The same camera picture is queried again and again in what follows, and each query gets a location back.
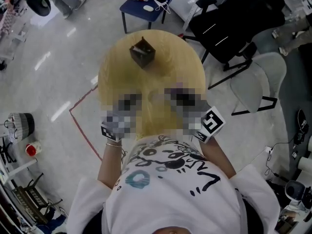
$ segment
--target white floor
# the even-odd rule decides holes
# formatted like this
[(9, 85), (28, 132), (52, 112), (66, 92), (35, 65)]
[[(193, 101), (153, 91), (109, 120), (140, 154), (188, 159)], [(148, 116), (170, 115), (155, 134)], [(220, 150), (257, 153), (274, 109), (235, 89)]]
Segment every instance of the white floor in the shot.
[[(28, 183), (28, 177), (44, 172), (39, 186), (53, 200), (63, 199), (61, 206), (69, 212), (82, 176), (96, 177), (100, 160), (92, 151), (78, 128), (69, 108), (91, 88), (98, 75), (107, 50), (124, 36), (119, 7), (125, 0), (87, 0), (69, 19), (64, 20), (54, 8), (51, 15), (41, 18), (31, 11), (25, 15), (29, 25), (25, 43), (18, 45), (15, 58), (4, 72), (0, 72), (0, 121), (10, 112), (32, 113), (36, 123), (34, 135), (14, 146), (19, 162), (29, 159), (24, 154), (25, 145), (34, 139), (41, 142), (43, 151), (38, 163), (19, 175), (19, 181)], [(129, 31), (147, 28), (147, 22), (126, 16)], [(165, 24), (152, 24), (152, 28), (182, 33), (183, 21), (172, 12)], [(191, 45), (201, 56), (203, 48)], [(225, 77), (222, 66), (208, 56), (204, 64), (207, 85)], [(264, 173), (266, 145), (287, 139), (283, 113), (279, 103), (274, 110), (232, 117), (236, 98), (229, 84), (223, 83), (207, 91), (209, 104), (215, 105), (227, 124), (216, 136), (237, 171), (253, 163)], [(92, 135), (99, 131), (96, 103), (81, 105), (75, 112), (83, 129)], [(98, 149), (105, 140), (93, 139)], [(287, 169), (287, 147), (277, 146), (270, 164)]]

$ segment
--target round wooden table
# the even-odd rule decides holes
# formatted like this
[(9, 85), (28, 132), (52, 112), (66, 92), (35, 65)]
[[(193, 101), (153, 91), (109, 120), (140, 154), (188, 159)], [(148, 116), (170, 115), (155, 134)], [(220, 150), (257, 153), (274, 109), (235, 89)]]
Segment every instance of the round wooden table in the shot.
[[(145, 69), (129, 51), (142, 37), (156, 50), (154, 61)], [(206, 99), (205, 72), (197, 53), (180, 37), (160, 30), (142, 30), (119, 40), (98, 75), (101, 110), (111, 110), (122, 95), (142, 94), (141, 112), (136, 114), (136, 134), (141, 137), (182, 128), (182, 118), (171, 111), (168, 101), (151, 99), (163, 94), (164, 88), (191, 88)]]

